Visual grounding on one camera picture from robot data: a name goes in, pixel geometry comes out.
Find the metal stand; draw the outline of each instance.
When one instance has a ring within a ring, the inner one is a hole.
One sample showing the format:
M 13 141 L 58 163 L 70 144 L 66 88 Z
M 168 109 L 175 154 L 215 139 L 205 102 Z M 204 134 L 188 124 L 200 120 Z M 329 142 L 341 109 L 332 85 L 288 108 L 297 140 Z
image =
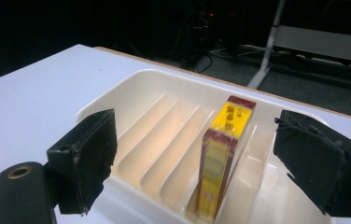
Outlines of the metal stand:
M 272 54 L 272 49 L 274 47 L 274 40 L 277 34 L 277 28 L 280 23 L 280 18 L 281 14 L 283 12 L 284 4 L 286 3 L 286 0 L 280 0 L 278 3 L 277 11 L 275 13 L 274 17 L 274 24 L 272 25 L 271 32 L 269 34 L 268 42 L 266 44 L 266 50 L 265 54 L 263 55 L 263 60 L 262 64 L 260 65 L 260 70 L 257 72 L 257 74 L 251 79 L 251 81 L 248 83 L 249 88 L 257 89 L 260 86 L 260 83 L 262 80 L 266 77 L 268 74 L 270 68 L 269 68 L 269 59 Z

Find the floor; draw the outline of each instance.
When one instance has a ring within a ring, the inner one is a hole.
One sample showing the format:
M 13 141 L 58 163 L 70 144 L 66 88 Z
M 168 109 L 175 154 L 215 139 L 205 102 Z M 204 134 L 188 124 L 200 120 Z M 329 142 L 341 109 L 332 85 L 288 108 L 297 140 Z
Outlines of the floor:
M 264 49 L 240 46 L 237 55 L 210 49 L 192 69 L 210 77 L 247 86 L 260 69 Z M 177 66 L 176 62 L 159 60 Z M 307 59 L 277 51 L 258 90 L 351 116 L 351 65 Z

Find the cardboard box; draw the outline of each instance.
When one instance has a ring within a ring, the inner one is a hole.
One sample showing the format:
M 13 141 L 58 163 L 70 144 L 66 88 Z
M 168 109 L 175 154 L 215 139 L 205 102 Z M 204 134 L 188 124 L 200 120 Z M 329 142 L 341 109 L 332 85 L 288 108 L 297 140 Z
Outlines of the cardboard box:
M 198 186 L 198 215 L 203 220 L 212 222 L 217 216 L 242 154 L 238 143 L 255 106 L 254 102 L 229 97 L 204 134 Z

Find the cable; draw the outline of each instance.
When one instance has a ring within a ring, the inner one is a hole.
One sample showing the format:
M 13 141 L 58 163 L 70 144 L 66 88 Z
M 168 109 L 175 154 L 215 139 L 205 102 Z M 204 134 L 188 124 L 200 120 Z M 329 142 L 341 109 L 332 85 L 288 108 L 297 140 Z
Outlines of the cable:
M 187 20 L 190 18 L 190 16 L 193 14 L 193 12 L 195 11 L 195 7 L 190 11 L 190 13 L 185 17 L 185 19 L 182 21 L 181 23 L 181 28 L 179 29 L 178 31 L 178 34 L 175 38 L 175 43 L 174 45 L 172 46 L 172 50 L 170 51 L 170 54 L 169 54 L 169 58 L 168 60 L 171 60 L 172 57 L 173 57 L 173 53 L 175 52 L 175 49 L 176 49 L 176 45 L 178 44 L 178 41 L 179 41 L 179 38 L 181 37 L 181 34 L 182 34 L 182 30 L 184 29 L 184 26 L 185 24 L 187 23 Z
M 211 65 L 213 65 L 213 59 L 210 57 L 210 55 L 205 53 L 205 56 L 207 56 L 208 60 L 210 60 L 210 63 L 202 71 L 198 71 L 199 74 L 203 73 L 205 70 L 207 70 L 209 67 L 211 67 Z

